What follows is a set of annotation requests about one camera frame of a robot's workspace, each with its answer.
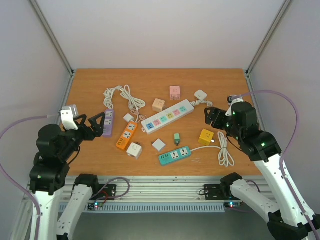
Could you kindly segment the yellow cube adapter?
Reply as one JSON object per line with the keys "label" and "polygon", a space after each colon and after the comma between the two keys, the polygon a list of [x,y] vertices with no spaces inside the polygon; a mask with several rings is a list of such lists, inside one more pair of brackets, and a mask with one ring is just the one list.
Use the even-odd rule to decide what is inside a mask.
{"label": "yellow cube adapter", "polygon": [[198,143],[204,146],[209,146],[213,140],[214,133],[207,129],[203,129],[198,138]]}

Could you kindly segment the pink cube adapter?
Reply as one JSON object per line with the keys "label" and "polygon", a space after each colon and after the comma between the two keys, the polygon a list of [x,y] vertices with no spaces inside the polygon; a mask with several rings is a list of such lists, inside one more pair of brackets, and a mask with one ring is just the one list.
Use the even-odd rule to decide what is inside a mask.
{"label": "pink cube adapter", "polygon": [[172,100],[172,101],[180,100],[180,98],[181,98],[180,86],[178,86],[178,85],[170,86],[169,87],[169,96],[170,96],[170,100]]}

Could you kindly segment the peach cube adapter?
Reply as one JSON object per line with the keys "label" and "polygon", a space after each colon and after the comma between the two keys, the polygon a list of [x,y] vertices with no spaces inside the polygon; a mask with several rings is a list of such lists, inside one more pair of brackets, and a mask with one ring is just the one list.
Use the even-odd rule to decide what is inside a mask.
{"label": "peach cube adapter", "polygon": [[152,104],[152,110],[154,112],[162,112],[163,110],[165,110],[167,108],[166,106],[166,101],[156,98]]}

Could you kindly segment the white multicolour power strip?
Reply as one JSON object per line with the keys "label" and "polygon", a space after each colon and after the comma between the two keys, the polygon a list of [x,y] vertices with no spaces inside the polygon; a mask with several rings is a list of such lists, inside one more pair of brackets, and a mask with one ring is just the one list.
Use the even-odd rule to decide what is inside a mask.
{"label": "white multicolour power strip", "polygon": [[183,100],[141,122],[141,130],[150,135],[165,126],[187,116],[194,111],[194,106],[187,100]]}

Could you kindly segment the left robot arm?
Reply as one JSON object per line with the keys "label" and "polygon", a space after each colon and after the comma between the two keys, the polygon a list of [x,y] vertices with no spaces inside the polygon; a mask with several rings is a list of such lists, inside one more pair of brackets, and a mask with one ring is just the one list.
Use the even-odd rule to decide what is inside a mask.
{"label": "left robot arm", "polygon": [[70,170],[68,160],[80,150],[82,142],[102,136],[105,117],[103,112],[89,119],[82,114],[72,118],[74,129],[48,124],[39,130],[36,141],[38,153],[29,174],[33,201],[31,237],[37,240],[71,240],[86,203],[100,195],[98,177],[80,174],[73,188],[75,193],[58,218],[60,198]]}

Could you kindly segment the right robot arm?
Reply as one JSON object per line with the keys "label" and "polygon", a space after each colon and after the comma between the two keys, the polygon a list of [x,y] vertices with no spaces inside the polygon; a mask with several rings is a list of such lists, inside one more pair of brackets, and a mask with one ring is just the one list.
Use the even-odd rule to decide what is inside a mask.
{"label": "right robot arm", "polygon": [[241,151],[262,173],[275,200],[253,189],[235,172],[220,180],[221,194],[247,204],[264,219],[276,240],[307,240],[310,233],[317,234],[320,216],[297,189],[275,137],[260,129],[256,109],[248,102],[234,100],[227,111],[208,107],[204,115],[207,125],[237,140]]}

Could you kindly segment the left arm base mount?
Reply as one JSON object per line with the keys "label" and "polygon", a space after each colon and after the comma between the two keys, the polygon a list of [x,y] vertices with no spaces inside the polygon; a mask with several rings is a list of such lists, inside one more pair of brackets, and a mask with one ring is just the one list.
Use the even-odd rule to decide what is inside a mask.
{"label": "left arm base mount", "polygon": [[117,193],[117,185],[116,184],[108,184],[98,195],[92,197],[90,200],[92,201],[104,201],[106,197],[108,200],[113,201],[115,199]]}

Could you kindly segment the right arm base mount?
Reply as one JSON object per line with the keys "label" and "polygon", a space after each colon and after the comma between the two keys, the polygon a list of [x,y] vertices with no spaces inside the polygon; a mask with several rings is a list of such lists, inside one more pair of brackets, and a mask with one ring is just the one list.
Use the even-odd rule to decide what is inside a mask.
{"label": "right arm base mount", "polygon": [[206,201],[224,201],[225,197],[219,184],[205,184],[198,192]]}

